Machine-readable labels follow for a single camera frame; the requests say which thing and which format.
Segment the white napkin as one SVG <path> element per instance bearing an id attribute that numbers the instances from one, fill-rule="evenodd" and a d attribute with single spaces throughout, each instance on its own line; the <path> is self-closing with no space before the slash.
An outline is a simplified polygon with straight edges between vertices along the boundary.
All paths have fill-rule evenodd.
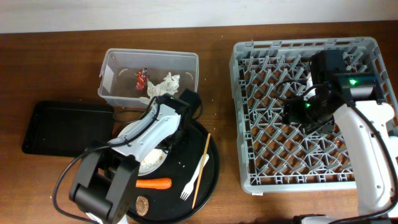
<path id="1" fill-rule="evenodd" d="M 161 96 L 165 93 L 174 95 L 178 92 L 180 75 L 172 75 L 170 72 L 166 75 L 164 80 L 154 85 L 151 81 L 147 82 L 147 95 L 148 97 L 139 97 L 141 102 L 148 104 L 154 96 Z"/>

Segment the white speckled plate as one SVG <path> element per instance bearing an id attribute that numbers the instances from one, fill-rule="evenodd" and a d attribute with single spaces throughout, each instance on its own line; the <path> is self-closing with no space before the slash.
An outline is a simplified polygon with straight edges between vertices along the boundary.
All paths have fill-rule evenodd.
<path id="1" fill-rule="evenodd" d="M 169 152 L 167 149 L 153 149 L 141 162 L 138 176 L 145 176 L 157 170 L 164 163 Z"/>

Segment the red snack wrapper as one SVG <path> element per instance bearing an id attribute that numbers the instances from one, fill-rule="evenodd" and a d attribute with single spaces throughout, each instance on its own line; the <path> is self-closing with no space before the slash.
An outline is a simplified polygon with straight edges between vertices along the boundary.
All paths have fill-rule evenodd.
<path id="1" fill-rule="evenodd" d="M 136 90 L 139 91 L 144 91 L 147 88 L 147 82 L 148 82 L 148 73 L 147 69 L 143 68 L 135 73 L 137 77 L 137 83 L 135 86 Z"/>

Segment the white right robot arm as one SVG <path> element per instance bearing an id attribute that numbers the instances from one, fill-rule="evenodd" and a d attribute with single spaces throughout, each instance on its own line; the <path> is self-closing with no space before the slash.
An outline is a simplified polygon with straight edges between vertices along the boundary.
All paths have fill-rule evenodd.
<path id="1" fill-rule="evenodd" d="M 354 172 L 358 216 L 337 223 L 392 223 L 397 216 L 397 136 L 387 122 L 395 111 L 383 95 L 375 72 L 347 71 L 341 50 L 322 50 L 309 59 L 310 76 L 301 95 L 285 97 L 285 82 L 274 87 L 283 101 L 282 122 L 298 123 L 307 133 L 329 122 L 337 125 Z"/>

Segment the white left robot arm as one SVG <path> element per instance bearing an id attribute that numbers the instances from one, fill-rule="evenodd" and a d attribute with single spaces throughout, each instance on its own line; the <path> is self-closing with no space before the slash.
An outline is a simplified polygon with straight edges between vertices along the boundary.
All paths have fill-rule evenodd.
<path id="1" fill-rule="evenodd" d="M 53 207 L 66 217 L 83 222 L 119 223 L 135 201 L 133 191 L 141 162 L 162 141 L 176 142 L 199 108 L 199 94 L 189 89 L 178 98 L 168 93 L 153 97 L 146 115 L 133 128 L 106 144 L 86 148 L 66 166 L 52 192 Z M 92 214 L 92 219 L 68 213 L 57 203 L 59 186 L 77 162 L 80 167 L 69 199 L 80 210 Z"/>

